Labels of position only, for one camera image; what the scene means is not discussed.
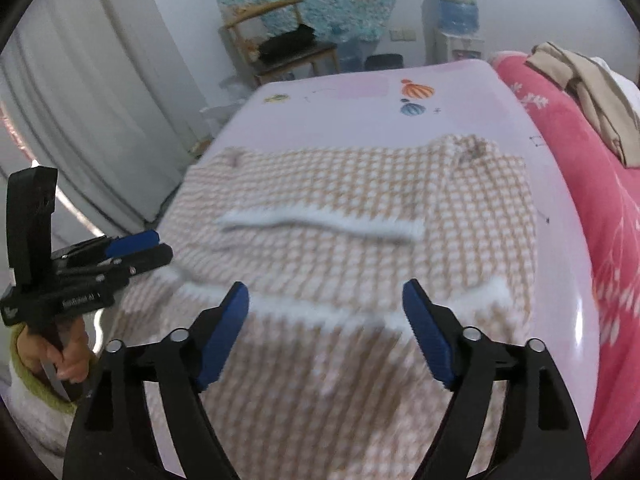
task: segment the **silver screw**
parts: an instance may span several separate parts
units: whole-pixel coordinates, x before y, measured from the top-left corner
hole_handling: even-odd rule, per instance
[[[171,332],[169,339],[174,343],[180,343],[185,341],[189,337],[189,331],[186,328],[176,328],[173,332]]]
[[[122,341],[119,339],[114,339],[109,341],[109,344],[105,347],[105,350],[110,354],[115,354],[118,350],[122,348]]]
[[[482,332],[480,332],[476,327],[468,326],[462,331],[462,335],[465,339],[469,339],[469,341],[480,341],[482,338]]]
[[[546,350],[545,344],[540,341],[540,339],[532,339],[531,341],[529,341],[529,347],[534,352],[544,352]]]

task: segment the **chair leg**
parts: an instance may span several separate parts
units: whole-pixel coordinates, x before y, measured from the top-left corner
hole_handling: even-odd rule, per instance
[[[340,73],[340,61],[338,61],[338,53],[332,50],[331,57],[334,58],[335,73]]]

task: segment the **pink bed sheet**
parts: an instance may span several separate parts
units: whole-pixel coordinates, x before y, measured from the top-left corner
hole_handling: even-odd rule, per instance
[[[600,319],[600,368],[587,434],[594,478],[640,420],[640,170],[625,169],[578,105],[525,65],[525,54],[494,59],[540,130],[571,192],[584,231]]]

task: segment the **orange hot air balloon print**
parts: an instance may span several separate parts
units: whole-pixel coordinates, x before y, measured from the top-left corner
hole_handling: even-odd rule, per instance
[[[404,85],[402,95],[406,95],[411,99],[427,99],[436,92],[430,86],[418,85],[410,79],[402,79],[401,83]]]

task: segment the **black bag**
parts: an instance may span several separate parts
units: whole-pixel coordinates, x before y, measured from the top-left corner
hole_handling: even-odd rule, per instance
[[[302,23],[298,25],[296,30],[269,38],[258,47],[258,52],[260,53],[260,60],[271,63],[294,56],[315,42],[316,35],[314,30]]]

